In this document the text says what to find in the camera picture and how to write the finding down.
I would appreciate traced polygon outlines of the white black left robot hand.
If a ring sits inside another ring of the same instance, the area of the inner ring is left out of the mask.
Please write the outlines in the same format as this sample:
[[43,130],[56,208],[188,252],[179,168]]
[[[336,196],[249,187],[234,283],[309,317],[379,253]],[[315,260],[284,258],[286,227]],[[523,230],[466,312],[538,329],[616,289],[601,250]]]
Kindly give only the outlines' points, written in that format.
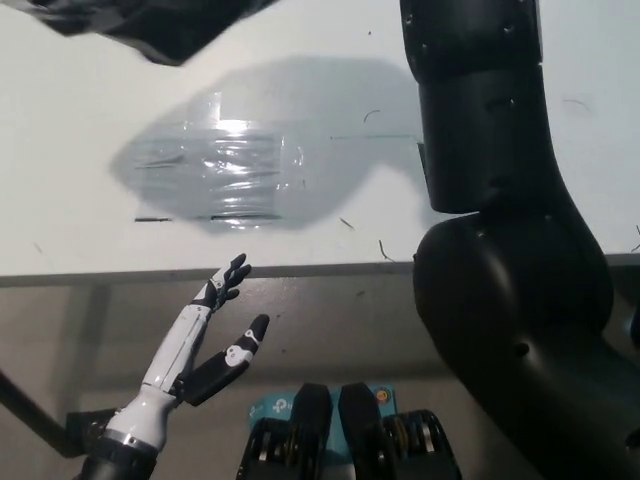
[[231,260],[209,278],[180,312],[147,369],[140,393],[169,402],[198,406],[226,388],[250,366],[264,340],[270,318],[258,315],[230,346],[194,365],[212,316],[239,295],[251,272],[246,256]]

